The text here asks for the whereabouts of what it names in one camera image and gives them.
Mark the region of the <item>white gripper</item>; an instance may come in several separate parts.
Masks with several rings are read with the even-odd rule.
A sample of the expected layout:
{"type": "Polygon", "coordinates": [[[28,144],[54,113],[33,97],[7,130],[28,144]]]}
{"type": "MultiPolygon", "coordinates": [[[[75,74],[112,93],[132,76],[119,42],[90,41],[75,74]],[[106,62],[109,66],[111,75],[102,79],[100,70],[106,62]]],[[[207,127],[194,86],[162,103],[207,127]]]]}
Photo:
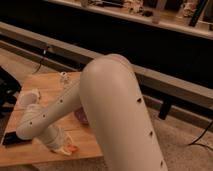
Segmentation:
{"type": "Polygon", "coordinates": [[[69,145],[77,147],[70,134],[56,125],[50,125],[45,129],[39,136],[39,140],[52,152],[64,156],[71,156],[72,154],[72,152],[67,152],[62,148],[66,145],[66,141],[69,145]]]}

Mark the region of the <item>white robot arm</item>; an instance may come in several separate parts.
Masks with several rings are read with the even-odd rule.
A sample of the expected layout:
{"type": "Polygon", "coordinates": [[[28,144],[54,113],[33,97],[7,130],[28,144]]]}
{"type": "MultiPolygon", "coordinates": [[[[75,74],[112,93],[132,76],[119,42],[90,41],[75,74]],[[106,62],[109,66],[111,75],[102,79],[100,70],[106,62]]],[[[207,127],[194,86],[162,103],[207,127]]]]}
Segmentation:
{"type": "Polygon", "coordinates": [[[80,76],[46,107],[30,105],[16,127],[22,140],[62,145],[54,125],[82,109],[109,171],[168,171],[131,63],[119,54],[93,59],[80,76]]]}

